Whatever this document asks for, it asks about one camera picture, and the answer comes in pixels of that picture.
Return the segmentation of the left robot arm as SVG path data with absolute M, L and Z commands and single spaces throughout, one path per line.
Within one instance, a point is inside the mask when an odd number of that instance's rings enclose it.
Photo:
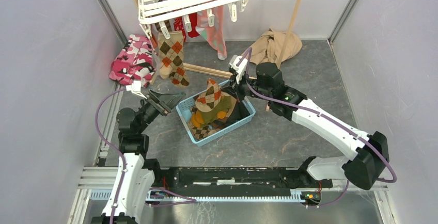
M 119 145 L 102 140 L 119 156 L 117 175 L 110 197 L 100 216 L 91 223 L 140 223 L 151 187 L 162 181 L 157 159 L 147 159 L 149 137 L 144 130 L 158 116 L 167 116 L 185 98 L 185 93 L 141 94 L 137 110 L 126 107 L 116 115 Z

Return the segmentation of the argyle patterned sock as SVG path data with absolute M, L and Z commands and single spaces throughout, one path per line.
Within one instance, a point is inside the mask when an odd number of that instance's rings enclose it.
M 159 74 L 162 79 L 169 79 L 174 85 L 187 87 L 189 76 L 184 68 L 184 35 L 182 31 L 172 31 L 170 38 L 159 33 L 158 51 L 160 59 Z
M 204 113 L 212 111 L 221 101 L 221 87 L 213 79 L 207 79 L 207 88 L 195 100 L 195 106 Z

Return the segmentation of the white plastic clip hanger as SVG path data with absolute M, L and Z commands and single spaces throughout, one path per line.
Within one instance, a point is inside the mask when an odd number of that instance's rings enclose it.
M 186 29 L 189 30 L 189 14 L 206 10 L 209 26 L 213 26 L 212 9 L 225 5 L 228 7 L 231 20 L 236 22 L 237 13 L 243 12 L 248 2 L 249 0 L 138 0 L 138 21 L 147 38 L 148 26 L 158 23 L 165 38 L 169 39 L 166 20 L 182 17 Z

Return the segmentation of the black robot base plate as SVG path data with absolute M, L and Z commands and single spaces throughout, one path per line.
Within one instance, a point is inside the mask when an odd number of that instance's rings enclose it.
M 304 169 L 289 167 L 161 168 L 146 203 L 298 202 L 319 197 L 332 180 L 315 180 Z

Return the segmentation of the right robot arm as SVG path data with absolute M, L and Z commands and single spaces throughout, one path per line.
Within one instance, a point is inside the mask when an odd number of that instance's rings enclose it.
M 302 92 L 287 86 L 275 63 L 256 66 L 256 78 L 247 72 L 247 59 L 230 63 L 231 77 L 223 90 L 242 100 L 245 97 L 263 99 L 270 110 L 280 117 L 304 126 L 324 138 L 342 156 L 311 157 L 298 173 L 299 182 L 311 187 L 319 180 L 344 179 L 363 190 L 370 190 L 375 182 L 395 182 L 397 177 L 389 165 L 387 137 L 379 131 L 369 134 L 356 129 L 313 102 Z M 388 169 L 392 179 L 381 178 Z

